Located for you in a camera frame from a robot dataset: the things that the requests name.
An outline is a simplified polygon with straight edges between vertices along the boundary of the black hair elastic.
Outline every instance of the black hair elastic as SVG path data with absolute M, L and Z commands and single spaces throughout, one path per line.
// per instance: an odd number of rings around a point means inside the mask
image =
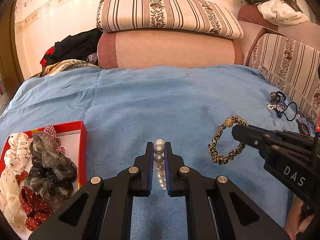
M 285 114 L 284 111 L 286 111 L 286 110 L 288 109 L 289 105 L 291 105 L 291 104 L 294 104 L 294 105 L 296 106 L 296 114 L 294 115 L 294 117 L 293 117 L 292 119 L 289 119 L 289 118 L 287 117 L 287 115 Z M 287 107 L 285 108 L 284 111 L 282 112 L 282 114 L 284 114 L 284 116 L 286 117 L 286 119 L 287 119 L 289 122 L 292 122 L 292 121 L 297 117 L 297 113 L 298 113 L 298 106 L 297 106 L 296 102 L 293 102 L 293 101 L 290 102 L 290 103 L 287 105 Z

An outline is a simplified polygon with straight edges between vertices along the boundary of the bed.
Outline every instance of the bed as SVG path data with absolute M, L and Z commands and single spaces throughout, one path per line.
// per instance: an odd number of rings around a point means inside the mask
M 289 190 L 263 169 L 257 150 L 246 147 L 222 166 L 208 153 L 217 127 L 235 114 L 265 129 L 298 132 L 295 122 L 267 109 L 275 90 L 260 71 L 241 65 L 79 68 L 25 81 L 0 117 L 0 142 L 13 132 L 83 120 L 89 180 L 115 176 L 144 154 L 148 141 L 162 138 L 187 166 L 204 176 L 227 176 L 283 226 Z M 217 147 L 226 155 L 237 144 L 227 129 Z M 157 180 L 149 198 L 134 199 L 131 239 L 187 239 L 187 234 L 184 198 L 170 198 Z

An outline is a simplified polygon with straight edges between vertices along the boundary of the striped pillow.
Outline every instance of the striped pillow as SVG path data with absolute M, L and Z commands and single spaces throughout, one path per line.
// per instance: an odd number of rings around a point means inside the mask
M 232 40 L 243 37 L 241 26 L 230 11 L 206 0 L 101 0 L 97 28 L 105 32 L 169 28 Z
M 320 52 L 314 48 L 268 33 L 261 36 L 255 45 L 249 67 L 260 69 L 265 78 L 296 102 L 298 108 L 316 125 L 320 113 L 319 63 Z

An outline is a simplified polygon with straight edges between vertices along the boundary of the hair tie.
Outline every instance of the hair tie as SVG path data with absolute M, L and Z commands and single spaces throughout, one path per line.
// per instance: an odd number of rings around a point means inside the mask
M 294 105 L 296 106 L 296 113 L 295 113 L 295 115 L 294 115 L 294 117 L 293 117 L 292 119 L 289 119 L 288 116 L 285 114 L 284 111 L 286 111 L 286 110 L 288 109 L 289 105 L 291 105 L 291 104 L 294 104 Z M 284 116 L 286 117 L 286 119 L 287 119 L 289 122 L 293 121 L 293 120 L 297 117 L 297 113 L 298 113 L 298 106 L 297 106 L 296 102 L 293 102 L 293 101 L 290 102 L 290 103 L 287 105 L 287 107 L 286 107 L 286 109 L 285 109 L 284 111 L 283 111 L 282 113 L 284 114 Z
M 233 158 L 239 155 L 245 148 L 245 144 L 240 142 L 238 147 L 233 149 L 227 156 L 219 155 L 218 151 L 216 150 L 218 140 L 221 138 L 223 131 L 227 127 L 232 127 L 234 123 L 239 123 L 246 127 L 249 126 L 247 121 L 242 119 L 239 115 L 234 115 L 233 117 L 228 117 L 225 119 L 224 123 L 218 127 L 217 132 L 213 136 L 212 143 L 208 145 L 209 153 L 213 163 L 218 163 L 219 165 L 227 164 L 229 160 L 233 160 Z

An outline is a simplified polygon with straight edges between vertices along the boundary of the hand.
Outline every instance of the hand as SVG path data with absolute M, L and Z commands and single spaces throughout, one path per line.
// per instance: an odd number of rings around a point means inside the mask
M 287 220 L 284 225 L 284 230 L 288 233 L 291 240 L 297 239 L 297 234 L 299 232 L 303 233 L 307 226 L 310 224 L 311 220 L 315 215 L 306 217 L 304 220 L 301 219 L 301 208 L 303 201 L 295 197 L 291 209 L 289 211 Z

